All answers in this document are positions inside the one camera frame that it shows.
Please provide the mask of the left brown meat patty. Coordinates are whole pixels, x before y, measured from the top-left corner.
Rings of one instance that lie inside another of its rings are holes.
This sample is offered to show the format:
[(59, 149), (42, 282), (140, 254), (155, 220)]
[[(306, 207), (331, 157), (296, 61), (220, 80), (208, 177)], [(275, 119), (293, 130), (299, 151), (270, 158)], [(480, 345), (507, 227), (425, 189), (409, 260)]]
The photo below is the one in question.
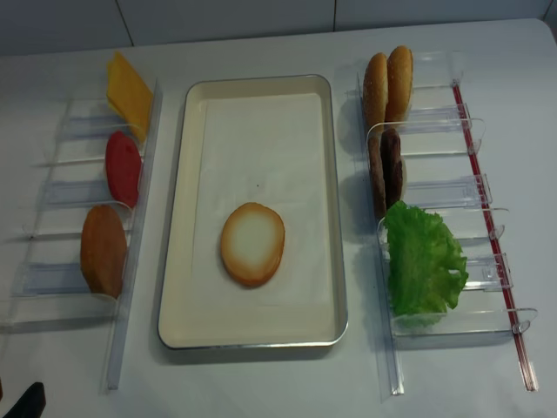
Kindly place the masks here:
[(382, 219), (386, 214), (386, 189), (379, 138), (370, 137), (367, 144), (370, 160), (374, 214), (376, 219)]

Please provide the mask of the right dark meat patty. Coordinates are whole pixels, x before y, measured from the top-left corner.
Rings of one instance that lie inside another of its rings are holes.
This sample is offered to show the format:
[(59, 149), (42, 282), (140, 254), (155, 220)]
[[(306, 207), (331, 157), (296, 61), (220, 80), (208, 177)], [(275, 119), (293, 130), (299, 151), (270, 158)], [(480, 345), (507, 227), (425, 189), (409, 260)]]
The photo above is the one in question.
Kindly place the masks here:
[(394, 128), (383, 131), (380, 152), (386, 190), (386, 208), (389, 209), (400, 200), (404, 184), (400, 139)]

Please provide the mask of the green lettuce leaf in rack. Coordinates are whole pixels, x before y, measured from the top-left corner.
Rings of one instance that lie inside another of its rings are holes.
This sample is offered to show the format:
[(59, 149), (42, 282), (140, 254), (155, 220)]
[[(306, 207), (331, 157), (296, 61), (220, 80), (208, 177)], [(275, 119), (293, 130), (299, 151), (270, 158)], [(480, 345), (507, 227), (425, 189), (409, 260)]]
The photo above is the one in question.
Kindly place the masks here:
[(444, 314), (456, 308), (469, 277), (467, 257), (443, 218), (400, 200), (386, 212), (384, 225), (393, 313)]

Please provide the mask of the red tomato slice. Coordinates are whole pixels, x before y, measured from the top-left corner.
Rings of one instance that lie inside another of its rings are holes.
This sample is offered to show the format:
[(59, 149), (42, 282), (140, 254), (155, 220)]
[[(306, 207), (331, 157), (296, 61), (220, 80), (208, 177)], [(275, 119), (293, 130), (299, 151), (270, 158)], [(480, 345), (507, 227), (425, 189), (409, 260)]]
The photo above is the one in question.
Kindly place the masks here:
[(105, 172), (111, 196), (133, 208), (138, 202), (142, 160), (135, 142), (121, 131), (111, 134), (105, 148)]

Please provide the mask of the yellow cheese slices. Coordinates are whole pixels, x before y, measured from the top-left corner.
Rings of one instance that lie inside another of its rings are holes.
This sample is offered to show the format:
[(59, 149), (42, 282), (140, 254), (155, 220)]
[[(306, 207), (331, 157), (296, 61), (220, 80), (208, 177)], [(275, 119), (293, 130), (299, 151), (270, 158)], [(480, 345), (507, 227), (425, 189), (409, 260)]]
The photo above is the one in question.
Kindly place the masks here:
[(143, 145), (149, 130), (153, 93), (119, 51), (114, 52), (107, 64), (107, 72), (109, 106), (131, 126), (138, 143)]

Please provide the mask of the bottom bun slice on tray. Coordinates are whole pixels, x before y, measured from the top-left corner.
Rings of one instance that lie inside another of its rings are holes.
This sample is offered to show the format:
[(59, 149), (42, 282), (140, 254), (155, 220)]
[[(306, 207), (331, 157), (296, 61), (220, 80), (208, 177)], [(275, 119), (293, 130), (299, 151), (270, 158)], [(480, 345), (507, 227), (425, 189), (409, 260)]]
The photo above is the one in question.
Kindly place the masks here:
[(279, 268), (284, 247), (282, 218), (256, 202), (239, 206), (221, 233), (220, 254), (225, 270), (244, 287), (259, 287), (269, 281)]

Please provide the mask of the cream metal tray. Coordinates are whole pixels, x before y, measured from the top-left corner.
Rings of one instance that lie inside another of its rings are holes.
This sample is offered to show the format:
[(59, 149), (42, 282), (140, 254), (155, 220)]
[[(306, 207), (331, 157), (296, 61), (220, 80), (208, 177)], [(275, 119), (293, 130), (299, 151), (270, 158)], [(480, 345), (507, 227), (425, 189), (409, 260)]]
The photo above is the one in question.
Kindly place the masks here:
[[(285, 226), (260, 287), (226, 272), (220, 237), (245, 203)], [(158, 314), (171, 349), (327, 347), (348, 323), (332, 92), (320, 75), (205, 81), (186, 95)]]

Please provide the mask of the left sesame bun half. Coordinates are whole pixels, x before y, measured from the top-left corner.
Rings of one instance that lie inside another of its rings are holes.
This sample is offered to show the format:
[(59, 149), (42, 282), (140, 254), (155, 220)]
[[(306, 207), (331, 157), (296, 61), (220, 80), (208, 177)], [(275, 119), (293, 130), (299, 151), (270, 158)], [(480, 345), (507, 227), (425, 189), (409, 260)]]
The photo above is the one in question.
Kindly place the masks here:
[(362, 101), (369, 128), (385, 122), (388, 101), (387, 58), (383, 52), (369, 61), (363, 81)]

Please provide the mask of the sesame bun half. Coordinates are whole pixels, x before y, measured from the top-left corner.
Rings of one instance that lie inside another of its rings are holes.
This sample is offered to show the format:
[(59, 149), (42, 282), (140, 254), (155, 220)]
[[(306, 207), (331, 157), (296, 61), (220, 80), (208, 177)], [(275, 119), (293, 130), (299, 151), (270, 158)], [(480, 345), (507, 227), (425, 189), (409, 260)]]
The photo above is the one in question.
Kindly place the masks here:
[(385, 122), (388, 101), (387, 58), (383, 52), (369, 61), (363, 81), (362, 101), (369, 128)]
[(386, 122), (399, 122), (406, 117), (413, 91), (413, 54), (405, 45), (387, 59), (387, 80)]

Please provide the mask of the clear acrylic right rack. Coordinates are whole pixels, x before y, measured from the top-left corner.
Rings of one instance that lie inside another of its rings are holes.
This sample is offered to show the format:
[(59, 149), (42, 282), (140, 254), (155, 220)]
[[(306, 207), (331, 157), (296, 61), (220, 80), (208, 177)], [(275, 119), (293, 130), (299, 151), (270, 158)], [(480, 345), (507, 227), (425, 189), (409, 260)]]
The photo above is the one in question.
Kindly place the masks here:
[[(358, 64), (346, 94), (355, 175), (346, 199), (352, 231), (361, 247), (357, 276), (364, 288), (366, 330), (379, 368), (385, 397), (406, 391), (409, 351), (454, 354), (458, 349), (510, 347), (525, 389), (539, 383), (527, 353), (525, 335), (537, 310), (521, 307), (513, 295), (513, 273), (501, 241), (509, 211), (493, 203), (487, 173), (480, 167), (485, 124), (473, 117), (461, 93), (461, 57), (455, 51), (418, 53), (413, 64), (413, 100), (406, 118), (391, 124), (366, 123), (365, 67)], [(387, 230), (374, 214), (368, 145), (383, 134), (399, 137), (409, 206), (437, 213), (467, 259), (467, 281), (454, 308), (440, 313), (398, 315), (388, 291), (390, 254)]]

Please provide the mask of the clear acrylic rack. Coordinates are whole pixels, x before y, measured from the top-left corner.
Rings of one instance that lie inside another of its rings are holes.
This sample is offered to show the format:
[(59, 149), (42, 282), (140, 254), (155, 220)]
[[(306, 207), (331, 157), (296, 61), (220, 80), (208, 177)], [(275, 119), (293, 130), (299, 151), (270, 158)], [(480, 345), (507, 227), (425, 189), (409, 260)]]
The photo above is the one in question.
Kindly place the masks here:
[[(527, 353), (525, 335), (537, 310), (521, 307), (513, 295), (513, 273), (501, 241), (509, 211), (493, 203), (487, 173), (480, 167), (485, 124), (473, 117), (461, 93), (461, 57), (455, 51), (418, 53), (413, 64), (413, 100), (406, 118), (391, 124), (366, 123), (365, 67), (358, 64), (346, 94), (355, 175), (346, 199), (352, 231), (361, 247), (357, 276), (364, 288), (366, 330), (379, 368), (385, 397), (406, 391), (409, 351), (454, 354), (458, 349), (510, 347), (525, 389), (539, 383)], [(368, 145), (383, 134), (399, 137), (409, 206), (437, 213), (467, 259), (467, 281), (454, 308), (440, 313), (398, 315), (388, 291), (390, 254), (387, 230), (374, 214)]]
[[(104, 385), (119, 386), (138, 258), (142, 243), (163, 92), (153, 87), (149, 131), (138, 146), (142, 161), (138, 202), (129, 207), (111, 196), (104, 176), (105, 148), (113, 133), (131, 136), (131, 125), (113, 113), (105, 99), (69, 100), (40, 167), (37, 197), (10, 241), (25, 245), (13, 280), (1, 292), (1, 332), (24, 327), (111, 325)], [(123, 290), (117, 298), (92, 293), (79, 263), (80, 234), (88, 211), (107, 205), (118, 214), (127, 239)]]

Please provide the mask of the brown bun in left rack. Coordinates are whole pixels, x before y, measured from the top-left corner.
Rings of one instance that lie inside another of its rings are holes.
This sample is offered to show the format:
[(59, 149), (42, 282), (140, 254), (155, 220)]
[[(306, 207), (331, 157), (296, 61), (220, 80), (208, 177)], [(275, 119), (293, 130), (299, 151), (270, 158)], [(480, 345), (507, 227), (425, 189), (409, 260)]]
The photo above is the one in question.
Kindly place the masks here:
[(127, 242), (120, 217), (108, 205), (93, 206), (81, 233), (80, 268), (92, 293), (117, 299), (123, 288)]

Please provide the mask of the right sesame bun half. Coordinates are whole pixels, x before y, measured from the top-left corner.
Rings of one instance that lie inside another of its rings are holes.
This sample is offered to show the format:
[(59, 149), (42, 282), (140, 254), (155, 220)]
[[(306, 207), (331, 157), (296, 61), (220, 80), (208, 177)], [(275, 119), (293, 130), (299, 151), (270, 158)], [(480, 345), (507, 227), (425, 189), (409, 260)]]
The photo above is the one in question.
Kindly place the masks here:
[(413, 91), (413, 54), (405, 45), (387, 59), (387, 80), (386, 122), (399, 122), (406, 117)]

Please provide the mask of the clear acrylic left rack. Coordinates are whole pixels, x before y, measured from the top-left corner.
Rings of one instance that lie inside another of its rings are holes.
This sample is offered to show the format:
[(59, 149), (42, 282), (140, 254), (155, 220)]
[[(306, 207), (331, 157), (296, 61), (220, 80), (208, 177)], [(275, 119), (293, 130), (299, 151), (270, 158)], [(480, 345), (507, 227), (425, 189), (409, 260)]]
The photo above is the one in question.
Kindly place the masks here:
[[(138, 202), (129, 207), (111, 196), (104, 176), (105, 148), (113, 133), (131, 136), (131, 125), (113, 113), (105, 99), (69, 100), (40, 167), (37, 197), (10, 241), (25, 245), (13, 280), (1, 292), (1, 332), (24, 327), (111, 325), (104, 385), (119, 386), (138, 258), (142, 243), (163, 92), (153, 87), (149, 131), (138, 146), (142, 161)], [(88, 211), (107, 205), (118, 214), (127, 239), (123, 290), (117, 298), (92, 293), (79, 263), (80, 234)]]

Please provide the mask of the black object bottom left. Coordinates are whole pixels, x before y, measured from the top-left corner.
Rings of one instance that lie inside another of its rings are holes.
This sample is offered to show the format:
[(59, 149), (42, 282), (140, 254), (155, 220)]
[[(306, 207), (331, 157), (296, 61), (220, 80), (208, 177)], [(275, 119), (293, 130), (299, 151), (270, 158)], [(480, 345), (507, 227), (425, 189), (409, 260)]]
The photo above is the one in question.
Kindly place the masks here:
[(44, 384), (36, 381), (21, 395), (4, 418), (40, 418), (46, 406)]

